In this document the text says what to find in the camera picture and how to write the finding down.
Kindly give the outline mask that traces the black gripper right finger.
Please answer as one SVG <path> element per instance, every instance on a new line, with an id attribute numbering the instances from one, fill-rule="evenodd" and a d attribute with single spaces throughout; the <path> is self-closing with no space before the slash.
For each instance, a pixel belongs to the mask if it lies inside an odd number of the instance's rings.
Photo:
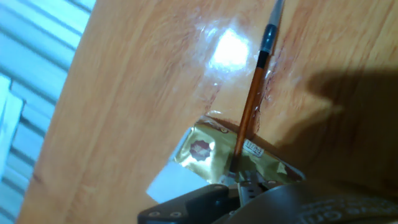
<path id="1" fill-rule="evenodd" d="M 397 197 L 349 182 L 308 180 L 274 187 L 221 223 L 397 223 Z"/>

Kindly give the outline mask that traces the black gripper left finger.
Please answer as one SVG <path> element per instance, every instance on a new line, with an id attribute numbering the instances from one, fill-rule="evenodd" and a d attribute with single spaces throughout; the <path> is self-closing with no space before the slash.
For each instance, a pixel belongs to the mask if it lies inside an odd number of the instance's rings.
<path id="1" fill-rule="evenodd" d="M 141 211 L 138 224 L 224 223 L 241 207 L 239 184 L 211 184 Z"/>

